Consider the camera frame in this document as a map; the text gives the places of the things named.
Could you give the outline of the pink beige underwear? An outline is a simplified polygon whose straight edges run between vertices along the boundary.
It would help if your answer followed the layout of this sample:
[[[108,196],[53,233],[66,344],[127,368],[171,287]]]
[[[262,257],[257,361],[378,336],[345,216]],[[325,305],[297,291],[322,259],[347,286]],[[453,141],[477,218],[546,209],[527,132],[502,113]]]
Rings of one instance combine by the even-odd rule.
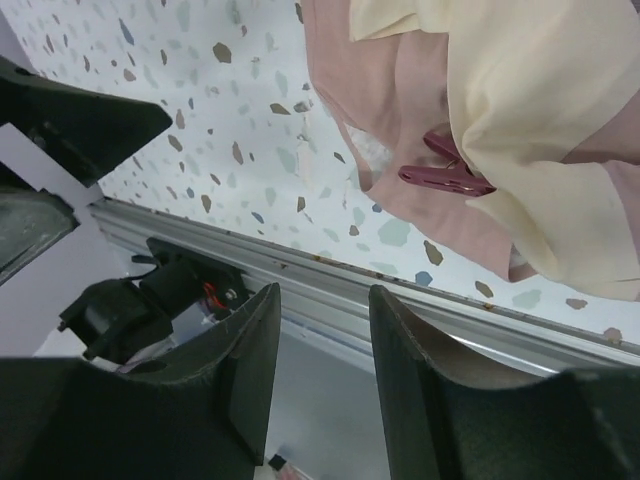
[[[499,277],[639,297],[639,8],[305,1],[310,80],[385,211]],[[403,181],[451,134],[495,191]]]

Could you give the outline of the purple clothespin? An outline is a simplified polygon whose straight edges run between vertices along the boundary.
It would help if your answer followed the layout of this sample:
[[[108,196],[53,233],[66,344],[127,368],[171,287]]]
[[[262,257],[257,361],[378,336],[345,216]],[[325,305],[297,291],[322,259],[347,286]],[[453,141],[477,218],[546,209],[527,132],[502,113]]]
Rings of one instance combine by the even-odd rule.
[[[495,191],[484,177],[474,175],[462,159],[451,134],[428,132],[425,145],[444,158],[444,167],[402,166],[398,176],[406,183],[467,197],[481,197]]]

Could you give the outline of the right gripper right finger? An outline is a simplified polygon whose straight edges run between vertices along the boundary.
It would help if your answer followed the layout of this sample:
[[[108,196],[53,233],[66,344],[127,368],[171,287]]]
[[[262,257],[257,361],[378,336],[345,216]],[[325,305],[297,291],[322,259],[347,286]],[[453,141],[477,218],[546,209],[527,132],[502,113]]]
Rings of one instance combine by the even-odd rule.
[[[370,332],[394,479],[635,479],[639,371],[538,377],[422,320],[386,288]]]

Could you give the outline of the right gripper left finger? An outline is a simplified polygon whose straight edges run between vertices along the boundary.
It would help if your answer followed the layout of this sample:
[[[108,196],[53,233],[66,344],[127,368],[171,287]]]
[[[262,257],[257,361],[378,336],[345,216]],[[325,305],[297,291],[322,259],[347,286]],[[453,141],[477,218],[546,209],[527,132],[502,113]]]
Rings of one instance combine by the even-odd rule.
[[[5,479],[250,479],[265,458],[281,322],[269,284],[129,372],[78,358],[1,363]]]

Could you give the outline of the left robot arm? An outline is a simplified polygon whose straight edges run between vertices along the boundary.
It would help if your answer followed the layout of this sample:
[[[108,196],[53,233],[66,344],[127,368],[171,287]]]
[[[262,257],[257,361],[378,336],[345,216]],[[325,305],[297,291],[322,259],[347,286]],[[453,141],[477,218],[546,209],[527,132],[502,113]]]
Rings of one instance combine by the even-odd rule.
[[[172,120],[156,104],[64,85],[3,58],[1,123],[91,187]],[[9,280],[78,225],[60,196],[3,184],[1,279]],[[151,271],[92,284],[61,313],[59,331],[79,338],[85,359],[125,364],[168,338],[173,320],[191,305],[208,304],[224,319],[247,300],[237,268],[165,241],[149,239],[147,245],[150,254],[132,260]]]

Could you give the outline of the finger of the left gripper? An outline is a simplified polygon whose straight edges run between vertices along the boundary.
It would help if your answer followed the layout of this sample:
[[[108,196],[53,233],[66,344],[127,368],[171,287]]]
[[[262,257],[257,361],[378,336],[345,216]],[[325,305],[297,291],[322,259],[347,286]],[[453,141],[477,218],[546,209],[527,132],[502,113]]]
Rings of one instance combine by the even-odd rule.
[[[172,125],[154,103],[84,90],[1,59],[1,124],[10,124],[86,187]]]
[[[1,284],[80,225],[59,195],[1,165]]]

